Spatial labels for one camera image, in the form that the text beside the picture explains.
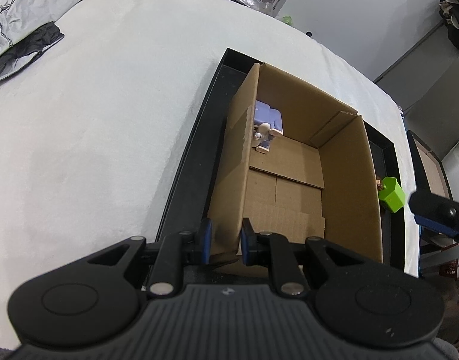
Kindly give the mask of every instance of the open cardboard box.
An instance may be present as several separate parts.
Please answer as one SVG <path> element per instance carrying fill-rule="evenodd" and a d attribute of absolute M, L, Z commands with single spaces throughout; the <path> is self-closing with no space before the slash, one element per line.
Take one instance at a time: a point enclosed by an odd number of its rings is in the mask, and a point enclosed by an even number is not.
<path fill-rule="evenodd" d="M 258 99 L 281 112 L 284 137 L 251 148 Z M 233 257 L 243 217 L 290 242 L 324 237 L 382 262 L 380 208 L 368 138 L 357 112 L 268 64 L 255 64 L 229 106 L 208 217 L 211 254 Z"/>
<path fill-rule="evenodd" d="M 445 169 L 438 156 L 411 130 L 408 130 L 408 141 L 413 160 L 416 188 L 429 189 L 436 195 L 452 199 Z"/>

